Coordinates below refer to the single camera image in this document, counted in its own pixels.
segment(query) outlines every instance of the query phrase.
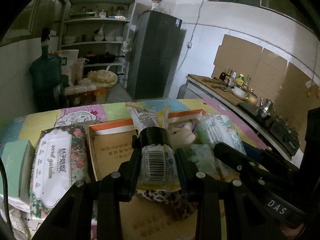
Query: cartoon character print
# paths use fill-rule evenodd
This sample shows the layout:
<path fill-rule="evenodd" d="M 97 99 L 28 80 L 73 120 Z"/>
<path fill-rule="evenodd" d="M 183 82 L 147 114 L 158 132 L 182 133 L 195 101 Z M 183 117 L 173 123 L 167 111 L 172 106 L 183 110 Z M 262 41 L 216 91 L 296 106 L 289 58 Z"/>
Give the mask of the cartoon character print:
<path fill-rule="evenodd" d="M 97 111 L 87 111 L 87 110 L 79 110 L 75 112 L 71 112 L 65 114 L 61 118 L 59 118 L 55 124 L 55 127 L 58 126 L 67 126 L 72 124 L 96 124 L 101 123 L 100 118 L 97 117 Z"/>

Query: refrigerator door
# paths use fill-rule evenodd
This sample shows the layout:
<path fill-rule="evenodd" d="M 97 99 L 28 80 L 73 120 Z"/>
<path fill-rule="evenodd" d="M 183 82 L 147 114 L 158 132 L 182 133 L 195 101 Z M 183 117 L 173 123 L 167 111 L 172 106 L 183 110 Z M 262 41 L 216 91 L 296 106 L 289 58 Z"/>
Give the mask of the refrigerator door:
<path fill-rule="evenodd" d="M 168 58 L 142 56 L 134 99 L 162 98 L 170 65 Z"/>
<path fill-rule="evenodd" d="M 148 19 L 142 55 L 172 58 L 176 51 L 182 20 L 168 14 L 150 11 L 142 15 Z"/>

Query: leopard print fabric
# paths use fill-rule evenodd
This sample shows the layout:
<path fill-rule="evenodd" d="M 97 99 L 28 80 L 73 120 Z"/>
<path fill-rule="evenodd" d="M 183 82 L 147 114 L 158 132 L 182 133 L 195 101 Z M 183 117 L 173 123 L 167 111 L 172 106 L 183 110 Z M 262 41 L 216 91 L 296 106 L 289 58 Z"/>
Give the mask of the leopard print fabric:
<path fill-rule="evenodd" d="M 165 204 L 170 204 L 176 215 L 180 219 L 185 219 L 192 215 L 198 208 L 196 202 L 188 202 L 182 195 L 182 191 L 164 192 L 161 190 L 137 190 L 137 195 L 148 200 L 158 201 Z"/>

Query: kettle handle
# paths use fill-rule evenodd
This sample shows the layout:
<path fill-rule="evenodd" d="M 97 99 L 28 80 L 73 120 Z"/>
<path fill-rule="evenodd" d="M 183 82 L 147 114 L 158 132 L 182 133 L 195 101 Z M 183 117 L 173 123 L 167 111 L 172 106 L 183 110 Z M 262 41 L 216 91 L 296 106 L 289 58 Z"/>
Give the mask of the kettle handle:
<path fill-rule="evenodd" d="M 270 108 L 270 110 L 271 109 L 273 109 L 273 112 L 270 111 L 270 114 L 273 114 L 276 111 L 276 109 L 273 106 Z"/>

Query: white electrical cable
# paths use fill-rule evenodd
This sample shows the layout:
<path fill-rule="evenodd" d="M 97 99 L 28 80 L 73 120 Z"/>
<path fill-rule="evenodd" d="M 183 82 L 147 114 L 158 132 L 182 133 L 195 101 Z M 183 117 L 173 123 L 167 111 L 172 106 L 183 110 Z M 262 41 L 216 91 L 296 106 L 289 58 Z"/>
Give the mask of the white electrical cable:
<path fill-rule="evenodd" d="M 198 19 L 197 19 L 197 21 L 196 21 L 195 27 L 193 28 L 192 35 L 191 35 L 191 38 L 190 38 L 190 41 L 188 42 L 188 44 L 191 43 L 191 41 L 192 41 L 192 39 L 193 39 L 193 34 L 195 33 L 196 27 L 197 27 L 198 22 L 199 22 L 199 19 L 200 19 L 200 13 L 201 13 L 201 8 L 202 8 L 203 3 L 204 3 L 204 0 L 202 0 L 201 5 L 200 5 L 200 7 L 199 7 Z M 172 80 L 170 80 L 170 81 L 167 83 L 166 87 L 167 87 L 171 82 L 173 83 L 173 81 L 174 81 L 175 78 L 177 77 L 177 74 L 178 74 L 180 68 L 182 67 L 182 65 L 183 65 L 186 57 L 187 57 L 187 54 L 188 54 L 189 49 L 190 49 L 190 48 L 187 48 L 186 54 L 184 55 L 184 58 L 183 58 L 183 60 L 182 60 L 182 62 L 181 62 L 181 64 L 180 64 L 180 66 L 177 68 L 177 70 L 176 70 L 175 73 L 173 74 Z"/>

